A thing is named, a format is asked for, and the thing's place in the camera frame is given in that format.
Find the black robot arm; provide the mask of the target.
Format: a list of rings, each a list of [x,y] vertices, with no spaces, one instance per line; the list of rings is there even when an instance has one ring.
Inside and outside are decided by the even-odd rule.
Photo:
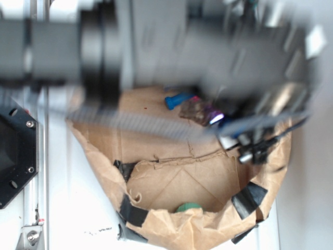
[[[1,86],[79,82],[90,103],[154,85],[229,115],[305,113],[318,83],[308,27],[257,1],[103,1],[76,23],[1,20]]]

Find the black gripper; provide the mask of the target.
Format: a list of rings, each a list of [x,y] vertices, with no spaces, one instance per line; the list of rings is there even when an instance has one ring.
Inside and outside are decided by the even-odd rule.
[[[285,2],[119,1],[122,89],[195,92],[219,111],[209,129],[304,123],[323,30]]]

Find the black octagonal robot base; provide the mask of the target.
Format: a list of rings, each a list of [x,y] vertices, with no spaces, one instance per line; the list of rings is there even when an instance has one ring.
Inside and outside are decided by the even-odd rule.
[[[1,209],[37,173],[37,121],[10,96],[1,95]]]

